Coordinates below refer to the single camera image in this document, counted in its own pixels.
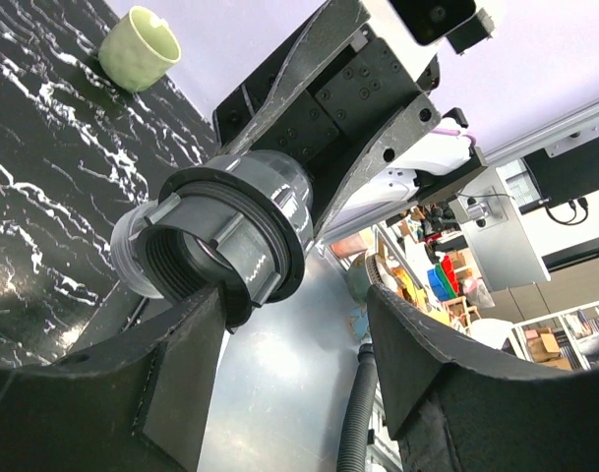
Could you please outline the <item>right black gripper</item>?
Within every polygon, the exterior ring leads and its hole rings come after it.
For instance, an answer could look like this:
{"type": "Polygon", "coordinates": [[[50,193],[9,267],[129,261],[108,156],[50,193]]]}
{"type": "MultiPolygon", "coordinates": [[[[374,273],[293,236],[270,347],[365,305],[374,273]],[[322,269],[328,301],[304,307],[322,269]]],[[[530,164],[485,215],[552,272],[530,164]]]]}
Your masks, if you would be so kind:
{"type": "Polygon", "coordinates": [[[346,47],[369,18],[360,1],[324,3],[300,29],[262,107],[220,148],[246,151],[257,167],[224,193],[254,224],[278,223],[272,190],[286,184],[281,194],[305,197],[299,208],[323,236],[346,207],[367,204],[360,190],[387,167],[387,150],[401,156],[441,122],[383,39],[346,47]]]}

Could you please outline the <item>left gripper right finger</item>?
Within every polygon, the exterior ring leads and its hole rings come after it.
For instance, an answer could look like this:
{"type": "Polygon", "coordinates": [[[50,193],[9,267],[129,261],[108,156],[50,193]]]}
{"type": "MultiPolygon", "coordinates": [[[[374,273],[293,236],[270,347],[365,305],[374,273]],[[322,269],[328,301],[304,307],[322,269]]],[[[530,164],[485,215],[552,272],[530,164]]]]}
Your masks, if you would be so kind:
{"type": "Polygon", "coordinates": [[[599,471],[599,368],[518,359],[381,285],[368,317],[389,436],[406,471],[599,471]]]}

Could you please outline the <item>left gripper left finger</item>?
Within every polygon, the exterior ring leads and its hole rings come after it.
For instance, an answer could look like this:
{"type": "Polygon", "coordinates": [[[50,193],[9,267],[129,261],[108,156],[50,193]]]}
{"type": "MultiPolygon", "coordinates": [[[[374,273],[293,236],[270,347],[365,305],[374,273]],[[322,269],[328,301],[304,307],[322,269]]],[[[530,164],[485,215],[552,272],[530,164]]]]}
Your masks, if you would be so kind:
{"type": "Polygon", "coordinates": [[[194,471],[225,331],[210,286],[48,366],[0,367],[0,471],[194,471]]]}

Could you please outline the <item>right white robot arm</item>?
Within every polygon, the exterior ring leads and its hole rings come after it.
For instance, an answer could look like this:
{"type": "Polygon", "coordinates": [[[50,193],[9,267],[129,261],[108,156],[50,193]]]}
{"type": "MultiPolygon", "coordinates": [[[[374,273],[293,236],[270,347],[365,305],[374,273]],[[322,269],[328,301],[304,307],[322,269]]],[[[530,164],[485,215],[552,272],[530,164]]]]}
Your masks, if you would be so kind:
{"type": "Polygon", "coordinates": [[[433,42],[493,27],[472,1],[328,1],[216,107],[220,150],[301,166],[317,238],[447,200],[485,165],[461,110],[431,101],[433,42]]]}

